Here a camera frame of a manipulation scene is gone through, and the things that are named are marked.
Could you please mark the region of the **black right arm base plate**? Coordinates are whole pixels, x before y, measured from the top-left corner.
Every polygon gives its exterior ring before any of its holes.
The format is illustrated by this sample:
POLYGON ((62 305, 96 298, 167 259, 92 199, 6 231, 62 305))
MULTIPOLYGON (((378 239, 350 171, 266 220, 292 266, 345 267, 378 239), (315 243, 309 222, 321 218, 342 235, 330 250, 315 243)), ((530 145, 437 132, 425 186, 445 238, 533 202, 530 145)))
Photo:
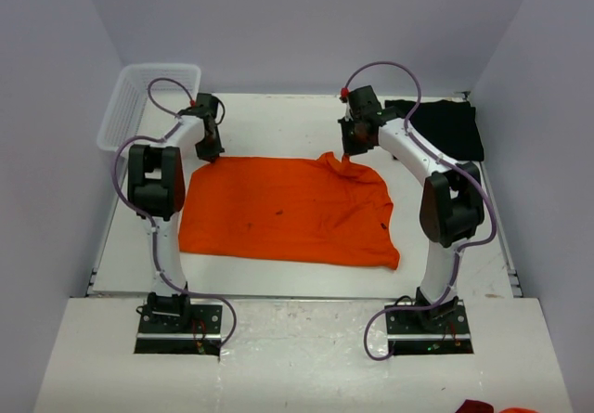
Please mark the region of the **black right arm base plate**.
POLYGON ((471 330, 463 302, 442 316, 396 311, 385 315, 388 351, 392 356, 471 355, 471 330))

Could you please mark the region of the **orange t shirt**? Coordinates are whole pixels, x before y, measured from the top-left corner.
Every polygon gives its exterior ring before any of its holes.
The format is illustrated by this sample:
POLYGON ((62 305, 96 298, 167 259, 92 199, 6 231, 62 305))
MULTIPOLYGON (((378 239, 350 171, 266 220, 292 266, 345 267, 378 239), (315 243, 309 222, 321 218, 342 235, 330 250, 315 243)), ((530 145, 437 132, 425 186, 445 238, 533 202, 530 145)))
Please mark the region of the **orange t shirt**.
POLYGON ((394 204, 372 168, 337 159, 226 157, 191 176, 181 252, 395 270, 394 204))

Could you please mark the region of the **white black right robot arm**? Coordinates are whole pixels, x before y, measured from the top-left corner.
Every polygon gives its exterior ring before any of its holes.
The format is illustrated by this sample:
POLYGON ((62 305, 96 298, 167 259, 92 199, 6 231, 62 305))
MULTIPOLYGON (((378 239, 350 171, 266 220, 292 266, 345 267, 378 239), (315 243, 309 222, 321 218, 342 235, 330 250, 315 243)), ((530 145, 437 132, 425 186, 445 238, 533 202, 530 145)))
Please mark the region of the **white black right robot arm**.
POLYGON ((429 241, 425 273, 417 288, 416 325, 434 332, 458 302, 456 290, 463 250, 484 221, 484 191, 478 167, 456 163, 425 139, 396 108, 383 108, 369 85, 340 92, 346 105, 339 120, 346 156, 376 147, 397 158, 422 185, 420 226, 429 241))

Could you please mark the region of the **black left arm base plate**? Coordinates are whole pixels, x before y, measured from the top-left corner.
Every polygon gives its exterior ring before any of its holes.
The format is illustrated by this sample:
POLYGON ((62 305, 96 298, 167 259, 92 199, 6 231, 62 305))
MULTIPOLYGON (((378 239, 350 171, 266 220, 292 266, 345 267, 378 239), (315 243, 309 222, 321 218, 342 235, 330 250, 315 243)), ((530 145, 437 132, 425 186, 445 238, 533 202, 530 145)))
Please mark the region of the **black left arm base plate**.
POLYGON ((140 314, 136 355, 221 354, 223 306, 192 303, 183 315, 153 314, 144 305, 140 314))

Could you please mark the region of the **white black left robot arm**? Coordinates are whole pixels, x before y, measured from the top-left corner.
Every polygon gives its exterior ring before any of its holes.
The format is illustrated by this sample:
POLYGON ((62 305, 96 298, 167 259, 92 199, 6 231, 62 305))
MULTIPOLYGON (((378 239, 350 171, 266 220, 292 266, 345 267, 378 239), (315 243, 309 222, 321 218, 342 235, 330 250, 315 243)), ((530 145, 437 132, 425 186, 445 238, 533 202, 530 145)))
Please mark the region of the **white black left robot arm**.
POLYGON ((174 127, 163 137, 133 136, 121 146, 127 151, 123 202, 143 220, 155 268, 146 316, 160 318, 173 332, 184 331, 193 319, 178 242, 186 199, 183 159, 195 155, 214 162, 225 152, 216 120, 225 111, 218 97, 199 93, 177 112, 174 127))

